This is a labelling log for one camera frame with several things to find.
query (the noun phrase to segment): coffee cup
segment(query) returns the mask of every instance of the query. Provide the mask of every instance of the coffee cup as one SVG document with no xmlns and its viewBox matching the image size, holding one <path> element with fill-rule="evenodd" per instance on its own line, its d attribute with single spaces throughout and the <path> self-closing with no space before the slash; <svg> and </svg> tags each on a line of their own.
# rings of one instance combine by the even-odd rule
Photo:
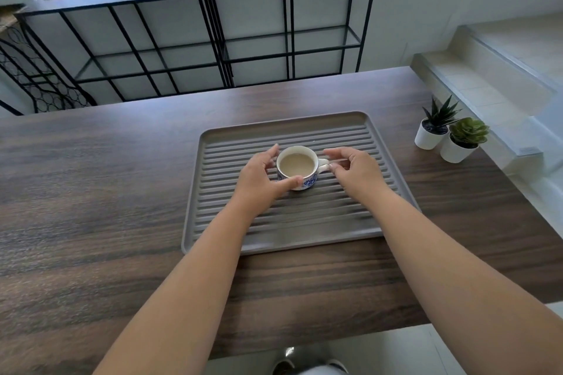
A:
<svg viewBox="0 0 563 375">
<path fill-rule="evenodd" d="M 327 159 L 319 159 L 310 148 L 302 145 L 287 147 L 279 154 L 276 160 L 278 179 L 282 180 L 301 175 L 303 177 L 303 185 L 292 188 L 292 190 L 306 190 L 315 183 L 317 176 L 321 172 L 328 171 L 329 163 Z"/>
</svg>

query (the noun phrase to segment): green foliage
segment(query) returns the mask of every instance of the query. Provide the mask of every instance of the green foliage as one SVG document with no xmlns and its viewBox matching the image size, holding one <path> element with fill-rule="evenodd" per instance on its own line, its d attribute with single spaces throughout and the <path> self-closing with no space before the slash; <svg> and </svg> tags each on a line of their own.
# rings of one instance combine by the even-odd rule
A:
<svg viewBox="0 0 563 375">
<path fill-rule="evenodd" d="M 455 141 L 465 144 L 486 143 L 489 127 L 480 120 L 465 117 L 450 126 Z"/>
<path fill-rule="evenodd" d="M 422 109 L 426 113 L 428 122 L 432 126 L 432 129 L 436 132 L 445 131 L 447 125 L 457 122 L 454 116 L 461 110 L 455 109 L 458 103 L 450 106 L 451 101 L 452 96 L 450 95 L 444 105 L 442 105 L 442 107 L 439 109 L 438 105 L 436 104 L 436 100 L 434 99 L 434 97 L 432 97 L 432 113 L 430 113 L 426 108 L 422 107 Z"/>
</svg>

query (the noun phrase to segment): shoe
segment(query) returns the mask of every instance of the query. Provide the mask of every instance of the shoe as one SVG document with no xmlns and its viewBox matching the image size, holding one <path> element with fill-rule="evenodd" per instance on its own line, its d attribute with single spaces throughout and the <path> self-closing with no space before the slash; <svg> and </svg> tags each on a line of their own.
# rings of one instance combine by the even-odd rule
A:
<svg viewBox="0 0 563 375">
<path fill-rule="evenodd" d="M 329 365 L 329 366 L 333 366 L 336 369 L 340 369 L 344 373 L 349 373 L 348 369 L 346 369 L 346 367 L 342 364 L 342 362 L 339 362 L 336 359 L 327 360 L 326 364 Z"/>
<path fill-rule="evenodd" d="M 291 360 L 283 359 L 276 363 L 272 370 L 272 375 L 289 375 L 294 369 L 295 365 Z"/>
</svg>

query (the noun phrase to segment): ribbed drying mat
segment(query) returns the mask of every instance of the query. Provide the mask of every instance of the ribbed drying mat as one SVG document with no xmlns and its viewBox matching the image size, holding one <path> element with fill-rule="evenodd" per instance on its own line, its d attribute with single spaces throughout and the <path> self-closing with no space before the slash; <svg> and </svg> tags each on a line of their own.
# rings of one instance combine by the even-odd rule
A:
<svg viewBox="0 0 563 375">
<path fill-rule="evenodd" d="M 199 140 L 182 250 L 187 252 L 229 201 L 240 170 L 257 152 L 278 143 L 280 149 L 304 145 L 319 157 L 323 149 L 350 146 L 367 151 L 379 163 L 386 183 L 418 208 L 368 115 L 361 112 L 252 123 L 204 132 Z M 269 170 L 275 179 L 275 170 Z M 242 253 L 259 253 L 380 236 L 372 215 L 349 198 L 332 173 L 321 173 L 305 191 L 289 192 L 258 216 Z"/>
</svg>

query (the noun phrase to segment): blue and white porcelain cup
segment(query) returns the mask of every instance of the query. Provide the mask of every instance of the blue and white porcelain cup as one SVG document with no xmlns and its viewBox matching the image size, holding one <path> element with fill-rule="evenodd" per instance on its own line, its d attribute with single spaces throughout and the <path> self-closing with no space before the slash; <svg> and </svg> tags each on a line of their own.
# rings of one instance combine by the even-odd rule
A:
<svg viewBox="0 0 563 375">
<path fill-rule="evenodd" d="M 276 169 L 278 170 L 278 180 L 282 180 L 285 178 L 289 178 L 289 176 L 285 175 L 282 170 L 280 169 L 280 163 L 283 159 L 290 154 L 303 154 L 307 156 L 314 162 L 314 169 L 308 175 L 303 175 L 303 185 L 301 187 L 292 188 L 292 190 L 300 191 L 306 190 L 307 188 L 313 186 L 316 182 L 318 175 L 321 172 L 325 172 L 329 170 L 328 165 L 330 161 L 327 159 L 319 159 L 315 152 L 310 148 L 304 147 L 302 145 L 294 145 L 293 147 L 287 147 L 284 151 L 282 151 L 278 155 L 278 159 L 276 160 Z"/>
</svg>

